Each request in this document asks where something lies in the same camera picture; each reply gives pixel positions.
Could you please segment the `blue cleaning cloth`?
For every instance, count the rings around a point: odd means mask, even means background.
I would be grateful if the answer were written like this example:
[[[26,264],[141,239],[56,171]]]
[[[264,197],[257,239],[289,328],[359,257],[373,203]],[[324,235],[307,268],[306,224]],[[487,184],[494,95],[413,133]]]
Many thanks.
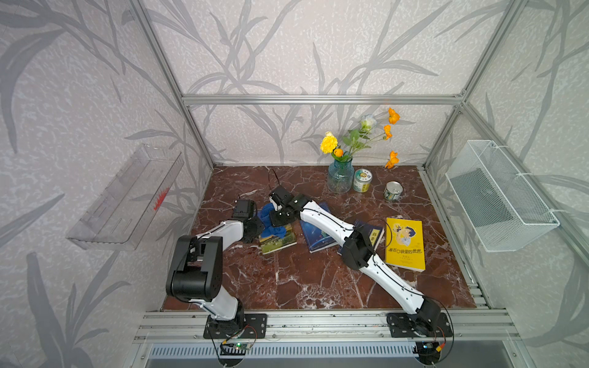
[[[262,225],[264,225],[264,229],[262,231],[262,234],[260,235],[261,239],[265,239],[271,236],[275,236],[281,239],[285,236],[285,229],[283,227],[274,227],[272,225],[270,219],[270,212],[272,210],[274,210],[274,205],[268,203],[264,205],[258,213],[258,217],[262,221]]]

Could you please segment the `blue landscape cover book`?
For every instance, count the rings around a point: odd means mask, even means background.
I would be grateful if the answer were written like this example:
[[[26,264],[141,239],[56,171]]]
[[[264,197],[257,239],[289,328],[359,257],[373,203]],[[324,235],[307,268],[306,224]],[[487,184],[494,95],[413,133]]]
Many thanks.
[[[283,229],[284,231],[278,231],[277,235],[264,231],[259,236],[259,245],[263,255],[268,255],[297,244],[297,236],[294,233],[292,225],[286,225]]]

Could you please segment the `blue Little Prince book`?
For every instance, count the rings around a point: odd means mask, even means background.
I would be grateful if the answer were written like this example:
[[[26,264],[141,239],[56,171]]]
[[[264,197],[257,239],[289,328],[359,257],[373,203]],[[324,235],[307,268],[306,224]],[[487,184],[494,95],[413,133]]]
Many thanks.
[[[337,242],[326,232],[320,230],[320,228],[303,220],[300,221],[300,225],[310,253],[322,251],[337,245]]]

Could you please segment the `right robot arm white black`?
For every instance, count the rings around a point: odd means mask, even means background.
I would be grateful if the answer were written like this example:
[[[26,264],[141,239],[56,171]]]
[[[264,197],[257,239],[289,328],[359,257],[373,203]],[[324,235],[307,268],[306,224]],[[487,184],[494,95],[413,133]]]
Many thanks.
[[[274,207],[269,213],[272,225],[287,225],[298,219],[319,228],[341,246],[341,257],[348,268],[373,279],[397,301],[416,334],[426,336],[437,331],[440,306],[384,263],[371,245],[367,230],[326,212],[308,196],[292,195],[283,186],[272,190],[269,200]]]

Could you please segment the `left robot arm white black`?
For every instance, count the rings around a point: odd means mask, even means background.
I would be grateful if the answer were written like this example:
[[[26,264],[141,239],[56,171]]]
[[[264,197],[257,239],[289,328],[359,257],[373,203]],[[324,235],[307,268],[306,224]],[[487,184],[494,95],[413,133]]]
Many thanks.
[[[263,230],[256,203],[239,199],[230,219],[200,235],[179,237],[165,283],[167,295],[198,305],[218,325],[241,330],[245,313],[239,299],[222,286],[222,254],[236,242],[256,240]]]

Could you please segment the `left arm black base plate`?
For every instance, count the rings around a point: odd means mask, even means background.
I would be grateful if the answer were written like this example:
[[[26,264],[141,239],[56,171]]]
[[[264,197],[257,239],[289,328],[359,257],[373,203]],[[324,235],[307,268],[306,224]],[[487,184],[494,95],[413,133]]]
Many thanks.
[[[208,316],[203,337],[213,340],[264,338],[267,320],[267,314],[238,315],[233,320],[215,320]]]

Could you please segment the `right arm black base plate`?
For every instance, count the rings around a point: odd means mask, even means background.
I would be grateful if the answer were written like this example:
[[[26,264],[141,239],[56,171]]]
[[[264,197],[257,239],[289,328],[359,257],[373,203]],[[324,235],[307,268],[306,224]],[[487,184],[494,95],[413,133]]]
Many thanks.
[[[391,337],[449,338],[454,336],[453,326],[447,313],[440,314],[435,331],[428,331],[425,327],[419,327],[417,322],[412,320],[408,314],[400,312],[387,314],[387,326]]]

